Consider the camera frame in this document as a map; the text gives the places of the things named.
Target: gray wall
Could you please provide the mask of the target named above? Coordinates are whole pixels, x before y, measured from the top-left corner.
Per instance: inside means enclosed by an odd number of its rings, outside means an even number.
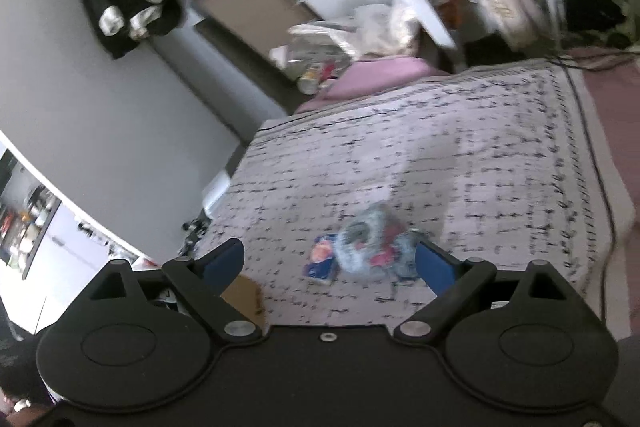
[[[184,0],[184,5],[190,6],[190,2]],[[189,9],[179,28],[153,39],[154,49],[249,143],[266,120],[283,118],[287,113],[200,36],[194,29],[200,20],[202,17]]]
[[[74,210],[152,258],[238,138],[146,44],[113,61],[79,0],[0,0],[0,131]]]

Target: pink bedsheet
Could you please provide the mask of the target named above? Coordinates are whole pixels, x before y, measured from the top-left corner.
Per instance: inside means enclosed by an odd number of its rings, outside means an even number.
[[[597,53],[574,50],[575,57]],[[640,333],[640,70],[635,63],[599,73],[584,72],[611,155],[636,208],[636,225],[626,249],[631,330]]]

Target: plastic bag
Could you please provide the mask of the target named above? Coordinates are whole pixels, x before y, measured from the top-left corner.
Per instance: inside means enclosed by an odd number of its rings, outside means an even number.
[[[548,17],[534,0],[479,0],[479,4],[512,51],[548,34]]]
[[[417,234],[379,201],[340,229],[334,255],[342,270],[361,279],[416,279],[417,243]]]
[[[328,37],[351,60],[360,60],[365,55],[415,55],[418,30],[415,11],[396,0],[393,6],[360,6],[352,17],[293,26],[289,33],[318,43]]]
[[[292,79],[302,76],[309,68],[322,68],[332,64],[332,75],[339,76],[349,66],[350,57],[336,46],[331,39],[323,36],[324,42],[295,37],[287,45],[285,56],[285,74]]]

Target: black cable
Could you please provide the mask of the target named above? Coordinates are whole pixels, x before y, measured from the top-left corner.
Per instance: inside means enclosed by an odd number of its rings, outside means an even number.
[[[600,320],[602,320],[602,322],[606,325],[607,324],[607,270],[609,268],[611,257],[613,257],[613,253],[616,251],[616,248],[618,247],[618,227],[616,226],[616,220],[613,215],[613,209],[611,208],[611,203],[609,201],[609,194],[607,192],[607,188],[605,187],[602,173],[600,172],[600,168],[598,166],[598,163],[596,162],[596,155],[593,148],[593,141],[591,140],[591,133],[589,132],[589,128],[587,127],[587,119],[584,113],[584,109],[582,107],[582,102],[580,101],[574,81],[571,78],[571,75],[569,74],[566,64],[559,64],[559,66],[564,68],[564,74],[566,75],[569,85],[571,86],[571,89],[574,93],[574,99],[578,106],[578,111],[580,113],[580,121],[582,122],[582,128],[584,130],[584,137],[587,140],[587,145],[588,145],[590,156],[591,156],[591,164],[593,165],[593,169],[596,174],[596,179],[598,180],[598,187],[600,188],[600,193],[604,201],[605,211],[607,213],[607,219],[609,221],[609,231],[611,233],[611,246],[609,248],[609,252],[607,253],[607,256],[602,265],[602,274],[600,277]]]
[[[573,64],[567,64],[567,60],[591,60],[594,58],[606,58],[606,57],[630,57],[629,60],[624,60],[622,62],[614,62],[613,64],[607,64],[606,66],[596,67],[596,68],[588,68],[585,66],[574,66]],[[628,51],[618,51],[618,52],[604,52],[602,54],[597,55],[588,55],[586,57],[560,57],[559,55],[547,55],[546,60],[554,65],[560,66],[561,68],[567,68],[569,70],[580,70],[580,71],[590,71],[591,73],[599,73],[601,71],[610,71],[619,66],[626,66],[627,64],[631,64],[635,62],[636,58],[640,56],[638,52],[628,52]]]

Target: bed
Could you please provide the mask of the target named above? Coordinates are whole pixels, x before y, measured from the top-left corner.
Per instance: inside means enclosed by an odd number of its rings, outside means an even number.
[[[579,70],[543,59],[473,68],[268,121],[200,252],[243,241],[267,323],[393,328],[434,298],[424,282],[302,277],[318,235],[380,200],[460,259],[550,261],[598,312],[603,281],[626,289],[634,207]],[[619,337],[624,294],[607,321]]]

